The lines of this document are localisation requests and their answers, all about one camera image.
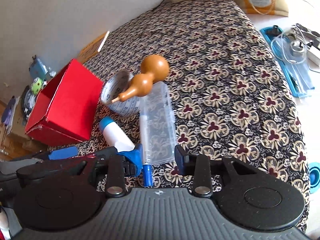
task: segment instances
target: gray ribbed plastic base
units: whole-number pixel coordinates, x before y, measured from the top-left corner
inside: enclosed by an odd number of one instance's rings
[[[109,199],[86,224],[63,232],[22,230],[14,240],[302,240],[293,227],[278,233],[249,231],[226,220],[209,199],[186,188],[134,188],[125,197]]]

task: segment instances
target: clear plastic case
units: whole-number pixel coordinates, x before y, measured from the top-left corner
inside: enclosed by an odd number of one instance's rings
[[[163,164],[174,161],[177,144],[175,118],[169,90],[163,82],[140,100],[140,140],[143,164]]]

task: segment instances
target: white wall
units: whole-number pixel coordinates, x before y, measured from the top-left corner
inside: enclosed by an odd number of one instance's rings
[[[161,1],[0,0],[0,100],[21,95],[31,82],[28,67],[33,55],[59,70],[101,33]]]

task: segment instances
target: flower pattern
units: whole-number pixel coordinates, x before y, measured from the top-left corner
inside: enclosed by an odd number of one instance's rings
[[[233,0],[162,4],[111,32],[85,66],[106,82],[120,69],[139,73],[148,54],[161,54],[170,65],[164,82],[175,114],[177,143],[212,160],[232,154],[294,185],[306,201],[297,224],[305,231],[309,170],[295,103],[281,68],[243,11]],[[241,79],[248,85],[242,93],[233,86]],[[184,112],[188,103],[192,110]],[[105,116],[113,118],[133,143],[140,141],[138,114],[123,118],[99,103],[91,138],[76,144],[79,156],[108,146],[99,130]],[[175,162],[153,168],[154,187],[192,186],[193,178],[179,175]],[[221,188],[217,179],[212,180],[214,190]],[[143,185],[141,176],[125,180],[126,188]],[[104,190],[105,181],[99,182],[98,190]]]

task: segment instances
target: open red box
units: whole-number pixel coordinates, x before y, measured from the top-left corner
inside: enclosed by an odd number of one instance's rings
[[[49,146],[89,140],[102,85],[71,60],[38,94],[26,134]]]

